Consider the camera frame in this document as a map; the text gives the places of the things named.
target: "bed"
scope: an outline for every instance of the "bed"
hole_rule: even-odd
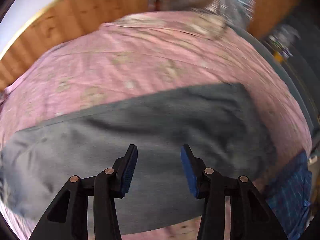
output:
[[[224,27],[219,17],[194,12],[146,13],[104,23],[94,33],[54,47],[5,90],[1,146],[18,130],[79,109],[179,87],[239,82],[252,97],[277,151],[276,163],[255,181],[263,189],[299,152],[309,155],[308,112],[271,54],[245,31],[233,29]],[[27,239],[39,218],[13,215],[3,202],[1,212],[8,224],[20,239]],[[196,221],[185,222],[192,225],[192,230],[186,229],[190,234]],[[170,237],[177,228],[175,233],[174,227],[166,227],[145,234]],[[141,237],[132,233],[137,231],[126,231],[124,238]]]

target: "metal pivot pin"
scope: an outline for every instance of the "metal pivot pin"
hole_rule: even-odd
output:
[[[115,172],[115,170],[113,168],[107,168],[104,172],[105,174],[112,174]]]
[[[249,181],[248,177],[246,177],[246,176],[241,176],[241,177],[240,177],[240,180],[241,180],[242,182],[244,182],[244,183],[246,183],[246,182]]]
[[[205,174],[212,174],[213,172],[214,172],[214,170],[211,169],[211,168],[205,168],[205,169],[204,169],[204,173],[205,173]]]
[[[79,177],[78,176],[72,176],[70,178],[70,182],[77,182],[79,180]]]

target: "blue cloth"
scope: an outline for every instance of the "blue cloth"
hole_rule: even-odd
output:
[[[264,193],[289,240],[297,240],[305,229],[310,207],[311,177],[306,153],[302,152],[284,167]]]

